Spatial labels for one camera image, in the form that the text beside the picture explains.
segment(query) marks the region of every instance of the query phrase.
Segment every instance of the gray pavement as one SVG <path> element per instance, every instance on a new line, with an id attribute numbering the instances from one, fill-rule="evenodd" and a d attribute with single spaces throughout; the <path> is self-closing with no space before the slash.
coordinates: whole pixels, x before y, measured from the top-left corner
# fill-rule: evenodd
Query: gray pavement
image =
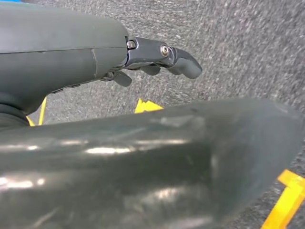
<path id="1" fill-rule="evenodd" d="M 194 81 L 163 71 L 130 74 L 122 88 L 96 82 L 48 97 L 45 123 L 133 113 L 139 97 L 163 107 L 228 97 L 271 98 L 305 114 L 303 0 L 29 0 L 120 20 L 130 34 L 189 51 L 203 67 Z M 305 154 L 290 169 L 305 177 Z M 258 229 L 283 186 L 275 183 L 226 225 Z M 305 228 L 305 204 L 289 229 Z"/>

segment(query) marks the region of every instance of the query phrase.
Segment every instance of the scratch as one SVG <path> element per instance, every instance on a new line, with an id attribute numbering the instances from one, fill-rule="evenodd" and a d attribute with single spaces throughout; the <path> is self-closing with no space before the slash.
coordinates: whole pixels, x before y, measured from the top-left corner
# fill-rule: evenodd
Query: scratch
<path id="1" fill-rule="evenodd" d="M 52 216 L 55 215 L 59 208 L 55 208 L 53 211 L 50 211 L 49 213 L 47 213 L 45 215 L 43 215 L 41 217 L 40 217 L 38 221 L 36 221 L 35 223 L 34 223 L 32 225 L 33 228 L 38 228 L 39 226 L 41 226 L 41 224 L 44 223 L 45 221 L 51 218 Z"/>

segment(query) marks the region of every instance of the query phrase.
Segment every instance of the hex bolt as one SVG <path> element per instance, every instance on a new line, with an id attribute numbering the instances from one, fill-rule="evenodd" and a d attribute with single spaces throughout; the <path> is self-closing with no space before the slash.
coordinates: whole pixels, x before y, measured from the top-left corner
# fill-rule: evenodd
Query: hex bolt
<path id="1" fill-rule="evenodd" d="M 166 44 L 163 44 L 160 46 L 160 52 L 163 56 L 167 57 L 169 54 L 169 48 Z"/>
<path id="2" fill-rule="evenodd" d="M 134 41 L 128 41 L 127 42 L 127 48 L 129 49 L 134 49 L 136 48 L 136 43 Z"/>

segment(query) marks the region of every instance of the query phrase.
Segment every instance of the yellow painted line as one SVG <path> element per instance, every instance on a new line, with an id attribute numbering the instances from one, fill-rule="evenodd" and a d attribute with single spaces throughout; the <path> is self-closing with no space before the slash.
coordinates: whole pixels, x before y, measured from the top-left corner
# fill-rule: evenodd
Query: yellow painted line
<path id="1" fill-rule="evenodd" d="M 42 123 L 44 122 L 44 111 L 46 110 L 46 105 L 47 105 L 47 97 L 45 97 L 41 104 L 41 109 L 40 110 L 38 125 L 42 125 Z"/>
<path id="2" fill-rule="evenodd" d="M 139 98 L 138 104 L 136 107 L 135 114 L 149 111 L 157 111 L 162 109 L 163 107 L 153 103 L 151 101 L 143 102 L 141 98 Z"/>
<path id="3" fill-rule="evenodd" d="M 261 229 L 285 229 L 305 199 L 305 178 L 288 170 L 278 180 L 286 187 Z"/>
<path id="4" fill-rule="evenodd" d="M 35 126 L 35 123 L 33 121 L 32 121 L 32 119 L 30 119 L 29 117 L 26 117 L 29 123 L 30 126 Z"/>

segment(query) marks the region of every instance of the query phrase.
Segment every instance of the yellow road marking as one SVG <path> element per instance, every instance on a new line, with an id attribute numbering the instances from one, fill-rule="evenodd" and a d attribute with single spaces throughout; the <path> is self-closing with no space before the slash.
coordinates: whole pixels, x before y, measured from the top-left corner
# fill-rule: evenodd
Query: yellow road marking
<path id="1" fill-rule="evenodd" d="M 135 114 L 142 113 L 145 111 L 157 111 L 162 110 L 163 107 L 153 103 L 151 101 L 143 102 L 141 98 L 139 99 L 136 107 Z"/>
<path id="2" fill-rule="evenodd" d="M 45 97 L 44 99 L 44 101 L 42 101 L 41 108 L 40 109 L 38 125 L 42 125 L 42 123 L 44 122 L 44 111 L 46 110 L 46 105 L 47 105 L 47 97 Z M 29 121 L 30 126 L 35 126 L 35 124 L 32 119 L 30 119 L 29 116 L 27 116 L 26 118 Z"/>
<path id="3" fill-rule="evenodd" d="M 305 199 L 305 179 L 285 170 L 278 180 L 286 187 L 261 229 L 285 229 Z"/>
<path id="4" fill-rule="evenodd" d="M 35 123 L 33 121 L 32 121 L 32 119 L 30 119 L 29 117 L 26 117 L 29 123 L 30 126 L 35 126 Z"/>
<path id="5" fill-rule="evenodd" d="M 46 104 L 47 104 L 47 97 L 44 99 L 44 101 L 41 104 L 41 109 L 40 110 L 40 116 L 39 116 L 39 122 L 38 125 L 42 125 L 44 122 L 44 118 L 44 111 L 46 109 Z"/>

